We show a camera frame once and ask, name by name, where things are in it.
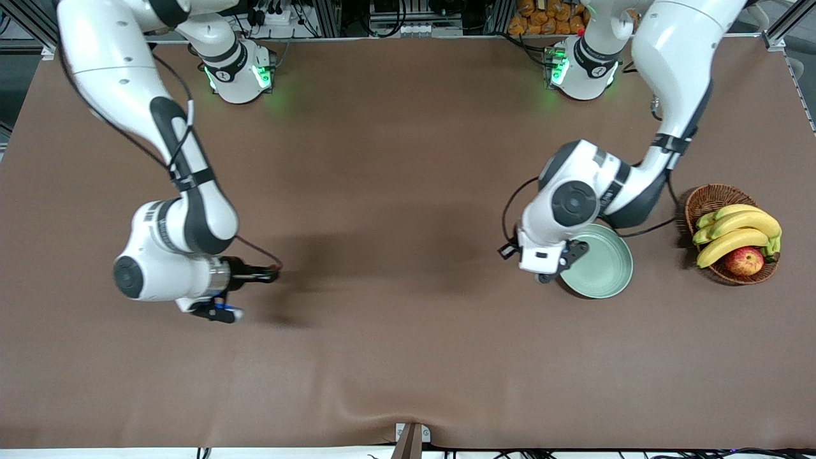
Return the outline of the pale green round plate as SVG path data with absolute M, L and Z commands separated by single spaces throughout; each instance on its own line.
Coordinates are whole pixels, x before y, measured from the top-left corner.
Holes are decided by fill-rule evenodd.
M 577 259 L 560 278 L 575 293 L 592 299 L 606 299 L 629 285 L 634 261 L 629 246 L 614 230 L 589 224 L 575 236 L 588 244 L 588 253 Z

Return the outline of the brown wicker basket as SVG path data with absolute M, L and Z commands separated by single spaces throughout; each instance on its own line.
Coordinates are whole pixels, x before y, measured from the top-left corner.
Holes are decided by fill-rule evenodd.
M 753 206 L 756 202 L 740 189 L 723 184 L 709 184 L 697 187 L 688 195 L 685 202 L 685 221 L 688 230 L 692 230 L 699 219 L 705 214 L 720 211 L 727 205 Z M 733 274 L 725 267 L 725 261 L 716 261 L 706 267 L 711 275 L 717 276 L 721 284 L 725 285 L 754 285 L 770 279 L 778 268 L 779 252 L 767 256 L 764 266 L 755 274 Z

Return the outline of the yellow banana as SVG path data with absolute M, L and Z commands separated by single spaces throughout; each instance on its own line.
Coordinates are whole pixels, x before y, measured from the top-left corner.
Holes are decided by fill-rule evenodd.
M 699 268 L 706 268 L 738 248 L 764 247 L 768 243 L 768 236 L 760 230 L 752 228 L 734 230 L 706 244 L 697 255 L 696 265 Z
M 742 211 L 749 211 L 749 212 L 760 212 L 764 213 L 761 209 L 755 206 L 746 205 L 746 204 L 732 204 L 721 209 L 717 210 L 716 212 L 712 213 L 714 221 L 719 221 L 720 219 L 726 217 L 727 215 L 731 215 L 732 213 L 742 212 Z
M 725 215 L 709 231 L 711 239 L 718 239 L 733 231 L 755 229 L 764 233 L 768 239 L 775 238 L 783 232 L 781 225 L 771 215 L 760 211 L 740 211 Z

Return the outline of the table cloth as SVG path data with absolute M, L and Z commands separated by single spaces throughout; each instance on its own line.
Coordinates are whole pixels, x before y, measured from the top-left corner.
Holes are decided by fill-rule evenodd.
M 233 106 L 184 45 L 156 52 L 282 275 L 230 296 L 236 324 L 119 293 L 134 211 L 175 190 L 41 62 L 0 162 L 0 448 L 379 444 L 406 421 L 449 448 L 816 448 L 816 136 L 761 39 L 720 44 L 673 184 L 754 198 L 778 272 L 718 284 L 666 226 L 606 300 L 501 259 L 500 215 L 563 143 L 639 161 L 640 76 L 577 103 L 504 39 L 295 43 Z

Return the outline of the red apple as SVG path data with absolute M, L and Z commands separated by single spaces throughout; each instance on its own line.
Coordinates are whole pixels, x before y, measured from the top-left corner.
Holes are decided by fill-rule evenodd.
M 741 247 L 724 257 L 726 270 L 737 277 L 749 277 L 759 273 L 766 264 L 766 258 L 756 247 Z

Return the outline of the pile of orange buns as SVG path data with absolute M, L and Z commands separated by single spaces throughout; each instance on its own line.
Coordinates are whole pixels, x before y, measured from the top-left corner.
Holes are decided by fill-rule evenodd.
M 515 6 L 507 27 L 512 36 L 581 35 L 590 20 L 579 0 L 516 0 Z

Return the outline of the white power strip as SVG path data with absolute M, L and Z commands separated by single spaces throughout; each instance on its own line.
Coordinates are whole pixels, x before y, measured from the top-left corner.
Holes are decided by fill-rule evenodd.
M 252 26 L 294 26 L 303 24 L 303 15 L 295 6 L 286 0 L 270 0 L 267 3 L 258 2 L 251 6 L 247 20 Z

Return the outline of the aluminium corner strut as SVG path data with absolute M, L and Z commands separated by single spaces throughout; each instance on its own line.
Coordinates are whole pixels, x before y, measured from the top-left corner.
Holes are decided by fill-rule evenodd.
M 5 50 L 17 54 L 33 54 L 40 48 L 41 60 L 52 61 L 59 44 L 54 0 L 0 0 L 0 10 L 28 34 L 24 43 L 14 45 L 2 39 Z
M 785 11 L 762 30 L 766 49 L 769 52 L 781 52 L 786 47 L 784 39 L 810 14 L 811 9 L 816 5 L 816 0 L 758 0 L 757 6 L 768 2 L 786 6 Z

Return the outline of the aluminium frame post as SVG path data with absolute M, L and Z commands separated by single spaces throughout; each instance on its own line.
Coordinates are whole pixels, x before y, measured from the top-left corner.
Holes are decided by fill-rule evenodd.
M 516 12 L 516 0 L 486 0 L 487 17 L 485 34 L 507 34 L 508 26 Z
M 322 38 L 339 38 L 342 0 L 312 0 Z

